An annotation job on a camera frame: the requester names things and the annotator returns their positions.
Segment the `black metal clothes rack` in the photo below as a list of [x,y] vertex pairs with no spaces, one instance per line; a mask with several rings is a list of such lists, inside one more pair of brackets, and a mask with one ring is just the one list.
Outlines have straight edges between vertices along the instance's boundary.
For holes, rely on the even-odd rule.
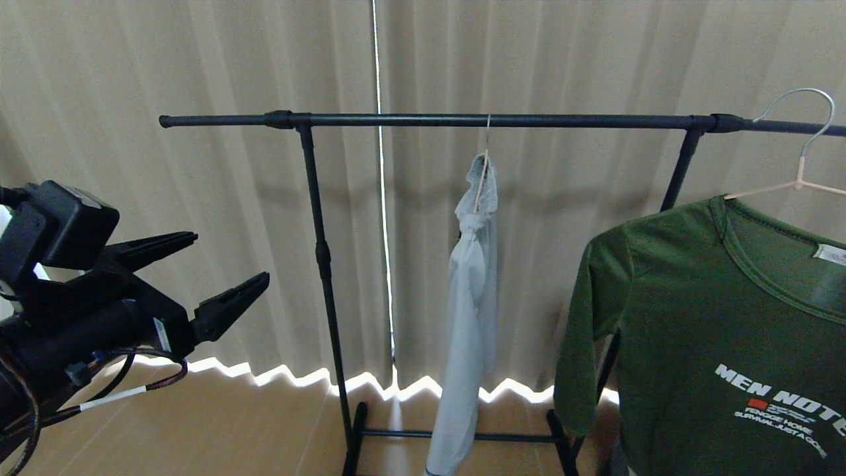
[[[323,126],[399,126],[399,127],[491,127],[518,128],[592,128],[592,129],[660,129],[685,130],[684,140],[678,152],[673,176],[661,205],[661,211],[672,208],[684,182],[690,159],[696,151],[699,139],[704,134],[722,134],[739,130],[762,132],[784,132],[814,134],[822,128],[820,124],[761,120],[753,122],[732,114],[709,116],[655,116],[655,115],[541,115],[541,114],[318,114],[273,111],[255,115],[213,115],[213,116],[162,116],[162,127],[205,126],[205,125],[264,125],[274,129],[296,130],[303,147],[306,179],[309,186],[311,213],[314,218],[316,236],[316,262],[323,285],[326,303],[329,336],[332,342],[332,356],[341,401],[343,430],[347,443],[347,455],[343,465],[343,476],[354,476],[358,466],[361,443],[365,436],[394,436],[410,438],[431,438],[431,431],[409,431],[367,428],[367,404],[360,402],[355,417],[350,417],[349,399],[343,374],[341,341],[338,334],[338,315],[335,311],[335,297],[332,291],[332,267],[329,245],[323,227],[320,190],[315,163],[315,145],[311,135],[313,127]],[[846,137],[846,126],[834,125],[826,130],[827,136]],[[602,363],[597,382],[597,394],[608,380],[620,347],[620,334],[615,333]],[[584,438],[569,444],[561,423],[553,410],[547,412],[550,435],[541,434],[491,434],[477,433],[476,440],[516,441],[527,443],[550,443],[556,446],[563,473],[578,476],[575,459],[579,455]]]

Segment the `curtain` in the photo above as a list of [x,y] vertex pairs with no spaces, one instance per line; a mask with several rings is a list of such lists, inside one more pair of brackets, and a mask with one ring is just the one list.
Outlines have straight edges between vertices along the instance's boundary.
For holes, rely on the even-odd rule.
[[[332,366],[299,137],[161,129],[160,114],[376,110],[365,2],[0,3],[0,181],[60,180],[112,204],[112,242],[200,239],[140,275],[191,310],[271,286],[192,359]],[[345,368],[391,378],[376,132],[315,130]]]
[[[846,98],[846,9],[837,2],[376,2],[385,113],[760,114],[815,86]],[[800,93],[776,120],[824,122]],[[499,327],[491,390],[552,383],[587,241],[654,213],[683,131],[491,131],[499,171]],[[453,216],[484,131],[385,129],[387,230],[399,386],[442,377]],[[678,203],[790,180],[807,136],[702,138]],[[843,140],[822,138],[806,179],[846,187]],[[835,196],[752,197],[761,211],[846,240]]]

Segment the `green shirt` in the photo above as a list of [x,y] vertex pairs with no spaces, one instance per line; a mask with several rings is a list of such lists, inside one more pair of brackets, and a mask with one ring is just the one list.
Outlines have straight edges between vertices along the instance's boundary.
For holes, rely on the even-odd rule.
[[597,236],[555,377],[564,427],[590,429],[594,341],[619,329],[623,444],[639,476],[846,474],[838,248],[721,196]]

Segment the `shirt tag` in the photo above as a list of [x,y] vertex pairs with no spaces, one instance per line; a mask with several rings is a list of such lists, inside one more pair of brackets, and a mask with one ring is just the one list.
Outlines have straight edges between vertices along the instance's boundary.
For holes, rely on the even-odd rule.
[[835,246],[820,244],[820,247],[814,253],[814,257],[846,266],[846,250],[841,250]]

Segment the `garment sleeve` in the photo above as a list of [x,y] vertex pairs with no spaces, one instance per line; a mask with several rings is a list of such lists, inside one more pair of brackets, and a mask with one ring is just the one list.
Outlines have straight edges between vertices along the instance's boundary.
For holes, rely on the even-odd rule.
[[578,436],[590,431],[596,410],[594,342],[613,333],[629,299],[634,265],[622,227],[585,249],[570,301],[567,330],[555,373],[555,412]]

